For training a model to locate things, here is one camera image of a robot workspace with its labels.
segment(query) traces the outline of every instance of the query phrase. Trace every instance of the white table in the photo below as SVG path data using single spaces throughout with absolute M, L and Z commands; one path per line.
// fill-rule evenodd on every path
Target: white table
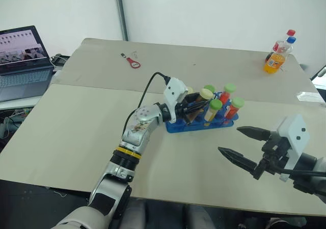
M 142 64 L 139 69 L 132 69 L 120 56 L 134 50 Z M 286 115 L 301 113 L 311 133 L 306 152 L 326 156 L 321 145 L 325 108 L 306 106 L 296 98 L 300 91 L 316 89 L 293 56 L 285 63 L 286 70 L 274 75 L 262 71 L 264 57 L 265 53 L 242 50 L 87 39 L 0 154 L 0 179 L 91 191 L 119 144 L 126 116 L 137 106 L 152 73 L 159 70 L 195 90 L 205 84 L 220 90 L 234 82 L 238 89 L 233 96 L 242 96 L 246 105 L 233 128 L 182 134 L 168 134 L 163 126 L 157 129 L 131 183 L 133 196 L 326 215 L 326 205 L 317 197 L 267 173 L 256 181 L 217 151 L 217 146 L 229 147 L 259 161 L 263 143 L 235 127 L 272 129 Z M 162 79 L 149 88 L 149 92 L 163 90 Z M 149 93 L 144 103 L 157 101 L 162 102 L 162 95 Z
M 1 153 L 0 179 L 92 191 L 140 96 L 134 91 L 51 85 Z M 145 97 L 147 104 L 157 101 L 162 101 L 162 94 Z M 179 134 L 167 133 L 164 126 L 156 129 L 130 184 L 132 196 L 325 216 L 326 205 L 316 196 L 295 190 L 278 175 L 265 173 L 257 181 L 217 149 L 229 147 L 258 162 L 263 142 L 246 137 L 236 127 L 273 129 L 293 113 L 303 115 L 310 132 L 305 152 L 326 156 L 321 145 L 326 141 L 325 108 L 247 101 L 232 128 Z
M 120 54 L 141 63 L 133 69 Z M 156 71 L 176 77 L 199 91 L 212 84 L 222 91 L 226 83 L 237 86 L 233 96 L 246 100 L 300 104 L 298 92 L 317 92 L 290 55 L 284 71 L 263 71 L 267 53 L 248 50 L 135 43 L 85 39 L 69 58 L 55 83 L 143 92 Z M 162 93 L 164 82 L 153 80 L 148 92 Z

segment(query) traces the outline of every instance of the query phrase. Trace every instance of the robotic arm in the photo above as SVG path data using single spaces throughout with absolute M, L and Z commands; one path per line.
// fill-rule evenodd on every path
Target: robotic arm
M 166 104 L 156 103 L 140 107 L 134 112 L 137 124 L 128 126 L 124 131 L 119 146 L 91 193 L 88 206 L 71 212 L 55 229 L 104 229 L 108 228 L 112 219 L 123 214 L 131 194 L 128 183 L 133 180 L 135 168 L 151 133 L 163 122 L 176 121 L 176 106 L 182 108 L 181 102 L 186 95 L 185 84 L 171 78 L 164 91 Z
M 265 141 L 261 149 L 263 158 L 256 164 L 234 150 L 219 147 L 229 161 L 248 171 L 257 180 L 264 171 L 280 174 L 284 182 L 290 178 L 294 188 L 315 194 L 326 203 L 326 158 L 317 159 L 303 152 L 309 141 L 309 133 L 301 115 L 285 118 L 276 132 L 252 126 L 237 130 L 250 138 Z

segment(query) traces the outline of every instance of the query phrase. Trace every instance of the keychain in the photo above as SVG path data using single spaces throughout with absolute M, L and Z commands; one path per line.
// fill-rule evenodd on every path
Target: keychain
M 132 68 L 139 68 L 139 67 L 141 66 L 141 64 L 140 64 L 139 62 L 134 61 L 134 60 L 131 59 L 130 57 L 126 57 L 125 54 L 121 53 L 121 56 L 122 56 L 123 58 L 125 58 L 125 59 L 129 62 L 130 66 L 131 66 Z

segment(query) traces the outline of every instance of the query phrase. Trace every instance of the test tube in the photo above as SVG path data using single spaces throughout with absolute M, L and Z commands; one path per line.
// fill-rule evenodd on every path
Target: test tube
M 187 89 L 188 89 L 187 95 L 192 94 L 194 92 L 194 89 L 190 86 L 187 86 Z
M 212 86 L 212 85 L 205 85 L 204 88 L 200 90 L 199 96 L 197 97 L 197 99 L 195 100 L 195 102 L 199 103 L 199 102 L 204 101 L 204 100 L 212 99 L 213 96 L 210 97 L 210 98 L 208 98 L 208 99 L 205 99 L 203 97 L 203 95 L 204 96 L 210 96 L 210 93 L 207 90 L 209 90 L 212 93 L 215 92 L 214 86 Z
M 209 108 L 205 114 L 204 119 L 208 122 L 211 122 L 219 109 L 223 106 L 222 102 L 218 99 L 211 100 L 209 103 Z
M 199 91 L 199 96 L 197 97 L 197 99 L 195 100 L 196 103 L 204 101 L 204 100 L 209 100 L 212 99 L 214 97 L 214 94 L 208 90 L 208 89 L 201 89 Z M 198 116 L 198 114 L 202 111 L 202 109 L 199 109 L 193 113 L 189 113 L 187 115 L 188 119 L 190 120 L 190 122 L 192 123 L 193 120 Z
M 220 95 L 220 101 L 222 102 L 223 105 L 228 102 L 231 93 L 233 93 L 235 90 L 236 87 L 234 84 L 229 83 L 224 86 L 224 91 Z
M 225 112 L 226 119 L 232 119 L 237 111 L 242 108 L 245 104 L 245 100 L 240 97 L 235 97 L 232 99 L 231 105 L 228 107 L 227 111 Z

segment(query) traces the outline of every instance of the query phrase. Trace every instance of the orange soda bottle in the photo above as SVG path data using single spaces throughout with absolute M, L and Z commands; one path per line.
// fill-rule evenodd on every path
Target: orange soda bottle
M 277 51 L 271 55 L 269 60 L 264 66 L 264 70 L 267 73 L 275 73 L 282 64 L 285 62 L 287 56 L 293 50 L 292 44 L 295 42 L 296 38 L 288 37 L 288 39 L 279 44 Z

